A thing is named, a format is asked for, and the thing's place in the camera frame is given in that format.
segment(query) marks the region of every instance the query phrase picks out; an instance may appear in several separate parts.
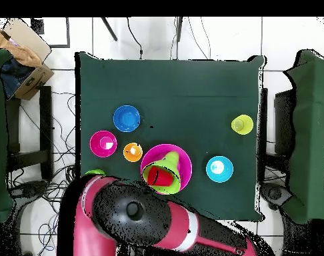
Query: blue bowl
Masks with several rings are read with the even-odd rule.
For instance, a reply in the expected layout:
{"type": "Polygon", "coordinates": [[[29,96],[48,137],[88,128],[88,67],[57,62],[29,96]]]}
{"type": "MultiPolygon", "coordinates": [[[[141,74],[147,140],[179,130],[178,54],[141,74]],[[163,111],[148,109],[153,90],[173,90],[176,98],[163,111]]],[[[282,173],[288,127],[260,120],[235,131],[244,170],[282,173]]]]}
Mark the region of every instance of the blue bowl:
{"type": "Polygon", "coordinates": [[[130,133],[139,126],[141,117],[139,112],[134,106],[123,105],[117,108],[113,114],[113,123],[118,130],[125,133],[130,133]]]}
{"type": "Polygon", "coordinates": [[[233,164],[224,156],[215,156],[208,161],[206,173],[212,181],[223,183],[232,176],[233,164]]]}

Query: orange cup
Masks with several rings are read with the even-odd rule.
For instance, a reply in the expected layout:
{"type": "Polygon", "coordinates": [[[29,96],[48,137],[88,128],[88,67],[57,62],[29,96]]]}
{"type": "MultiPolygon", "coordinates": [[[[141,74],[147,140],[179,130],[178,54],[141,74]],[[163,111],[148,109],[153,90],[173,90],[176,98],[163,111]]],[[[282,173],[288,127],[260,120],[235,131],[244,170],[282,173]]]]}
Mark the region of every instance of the orange cup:
{"type": "Polygon", "coordinates": [[[126,144],[123,150],[123,155],[126,160],[130,162],[137,162],[140,160],[140,158],[142,158],[143,150],[140,144],[132,142],[126,144]]]}

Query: light blue bowl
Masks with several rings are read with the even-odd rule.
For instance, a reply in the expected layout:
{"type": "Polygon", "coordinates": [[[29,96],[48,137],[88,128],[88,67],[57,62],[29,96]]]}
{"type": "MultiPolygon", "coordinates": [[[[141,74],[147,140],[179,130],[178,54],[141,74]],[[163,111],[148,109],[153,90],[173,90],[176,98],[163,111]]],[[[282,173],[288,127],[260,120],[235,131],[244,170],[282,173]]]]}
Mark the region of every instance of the light blue bowl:
{"type": "Polygon", "coordinates": [[[206,173],[212,181],[223,183],[232,176],[233,164],[224,156],[215,156],[208,161],[206,173]]]}

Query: cardboard box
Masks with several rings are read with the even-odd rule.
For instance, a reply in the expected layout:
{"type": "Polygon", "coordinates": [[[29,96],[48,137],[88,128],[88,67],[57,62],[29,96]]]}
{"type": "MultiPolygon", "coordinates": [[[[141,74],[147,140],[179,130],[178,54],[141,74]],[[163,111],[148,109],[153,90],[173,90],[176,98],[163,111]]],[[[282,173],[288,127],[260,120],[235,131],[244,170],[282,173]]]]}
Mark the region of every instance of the cardboard box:
{"type": "MultiPolygon", "coordinates": [[[[39,56],[41,62],[44,62],[51,53],[50,46],[22,19],[10,19],[0,31],[6,39],[12,38],[17,44],[30,48],[39,56]]],[[[43,63],[42,66],[35,68],[16,90],[15,97],[30,100],[53,75],[54,72],[43,63]]]]}

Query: red cup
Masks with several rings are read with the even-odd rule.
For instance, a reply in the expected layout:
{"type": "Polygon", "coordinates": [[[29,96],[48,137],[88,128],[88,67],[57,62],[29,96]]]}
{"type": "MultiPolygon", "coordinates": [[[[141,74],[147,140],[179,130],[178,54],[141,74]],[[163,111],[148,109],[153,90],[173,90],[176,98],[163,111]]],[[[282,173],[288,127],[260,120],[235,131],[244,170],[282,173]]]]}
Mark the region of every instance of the red cup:
{"type": "Polygon", "coordinates": [[[148,172],[148,185],[158,185],[168,187],[173,183],[172,173],[157,166],[152,166],[148,172]]]}

